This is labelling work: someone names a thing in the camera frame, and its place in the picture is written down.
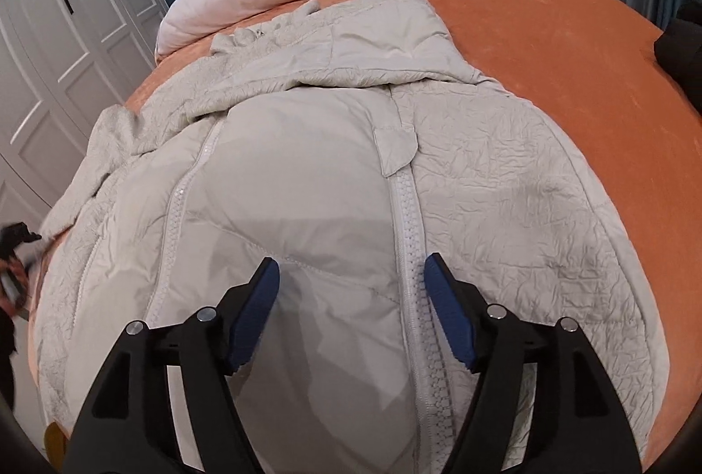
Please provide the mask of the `white wardrobe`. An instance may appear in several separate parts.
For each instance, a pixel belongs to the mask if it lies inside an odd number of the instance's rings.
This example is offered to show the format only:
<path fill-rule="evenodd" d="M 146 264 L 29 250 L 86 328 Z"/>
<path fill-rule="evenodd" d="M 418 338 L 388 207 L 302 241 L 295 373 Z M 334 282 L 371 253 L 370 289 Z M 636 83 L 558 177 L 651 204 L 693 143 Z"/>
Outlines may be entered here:
<path fill-rule="evenodd" d="M 1 0 L 1 219 L 37 229 L 105 108 L 155 67 L 164 0 Z"/>

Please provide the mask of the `beige puffer coat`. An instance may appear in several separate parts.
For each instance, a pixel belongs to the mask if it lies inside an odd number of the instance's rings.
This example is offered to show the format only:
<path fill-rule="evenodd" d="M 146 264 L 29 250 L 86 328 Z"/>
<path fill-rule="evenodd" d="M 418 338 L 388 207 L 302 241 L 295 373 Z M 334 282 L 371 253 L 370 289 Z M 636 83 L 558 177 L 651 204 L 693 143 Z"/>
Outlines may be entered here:
<path fill-rule="evenodd" d="M 264 258 L 281 290 L 233 384 L 271 473 L 435 473 L 476 381 L 423 287 L 443 256 L 526 320 L 576 320 L 644 450 L 669 357 L 614 203 L 565 132 L 469 65 L 427 0 L 316 1 L 213 39 L 104 110 L 43 222 L 45 416 L 71 429 L 125 325 L 184 320 Z"/>

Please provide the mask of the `orange bed sheet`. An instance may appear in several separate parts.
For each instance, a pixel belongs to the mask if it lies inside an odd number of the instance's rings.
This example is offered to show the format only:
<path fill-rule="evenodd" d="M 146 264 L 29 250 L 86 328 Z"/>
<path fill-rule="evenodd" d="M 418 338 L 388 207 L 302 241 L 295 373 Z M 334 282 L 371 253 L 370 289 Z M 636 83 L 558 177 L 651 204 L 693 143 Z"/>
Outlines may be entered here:
<path fill-rule="evenodd" d="M 120 107 L 211 51 L 219 35 L 296 11 L 295 0 L 157 60 Z M 458 53 L 531 102 L 580 149 L 619 214 L 652 291 L 669 357 L 645 466 L 663 454 L 701 392 L 701 118 L 659 65 L 659 32 L 619 0 L 427 0 Z"/>

